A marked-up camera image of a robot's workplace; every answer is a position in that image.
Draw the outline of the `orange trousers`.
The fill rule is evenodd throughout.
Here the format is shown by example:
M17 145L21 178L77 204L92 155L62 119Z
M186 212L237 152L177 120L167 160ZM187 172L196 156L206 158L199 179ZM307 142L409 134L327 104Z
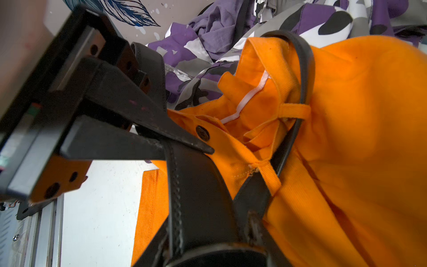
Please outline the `orange trousers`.
M168 115L208 131L231 196L263 176L264 223L292 265L426 266L426 54L387 36L312 51L307 104L295 49L253 37L219 99Z

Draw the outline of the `lilac purple trousers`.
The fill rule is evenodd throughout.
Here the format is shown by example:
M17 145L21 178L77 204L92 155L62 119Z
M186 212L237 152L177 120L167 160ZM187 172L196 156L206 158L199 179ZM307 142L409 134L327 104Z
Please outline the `lilac purple trousers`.
M214 61L232 48L231 42L241 4L242 1L215 1L189 23ZM245 25L245 34L254 25L255 16L250 14Z

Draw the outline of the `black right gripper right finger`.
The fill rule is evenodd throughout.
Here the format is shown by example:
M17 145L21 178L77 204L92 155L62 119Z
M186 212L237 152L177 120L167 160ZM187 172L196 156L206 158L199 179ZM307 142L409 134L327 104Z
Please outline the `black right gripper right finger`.
M251 245L265 251L267 267L292 267L291 262L264 227L262 219L254 211L248 212L246 239Z

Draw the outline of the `black belt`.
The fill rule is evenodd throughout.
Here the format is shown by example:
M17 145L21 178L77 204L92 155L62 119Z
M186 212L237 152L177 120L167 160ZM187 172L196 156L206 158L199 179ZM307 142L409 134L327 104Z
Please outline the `black belt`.
M245 25L247 23L247 20L249 19L250 14L255 13L256 21L260 18L260 12L264 8L265 1L250 1L250 0L243 0L234 29L234 35L231 42L231 47L234 47L237 42L242 38L242 36L245 34Z
M163 267L266 267L266 254L246 239L248 212L261 219L272 202L255 171L232 198L217 163L205 153L157 138L165 153L169 245Z

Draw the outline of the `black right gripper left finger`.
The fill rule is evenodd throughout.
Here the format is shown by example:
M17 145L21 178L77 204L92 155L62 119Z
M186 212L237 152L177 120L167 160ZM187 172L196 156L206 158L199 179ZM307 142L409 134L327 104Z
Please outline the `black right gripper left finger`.
M169 245L169 219L166 218L159 231L153 237L143 254L138 257L133 267L163 267L163 253Z

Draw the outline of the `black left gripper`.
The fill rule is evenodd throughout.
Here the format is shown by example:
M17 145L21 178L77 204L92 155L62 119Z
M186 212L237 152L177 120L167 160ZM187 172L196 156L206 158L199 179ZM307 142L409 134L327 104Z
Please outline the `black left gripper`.
M39 203L77 190L94 160L165 160L133 123L212 155L148 97L150 80L109 18L78 6L1 119L1 200Z

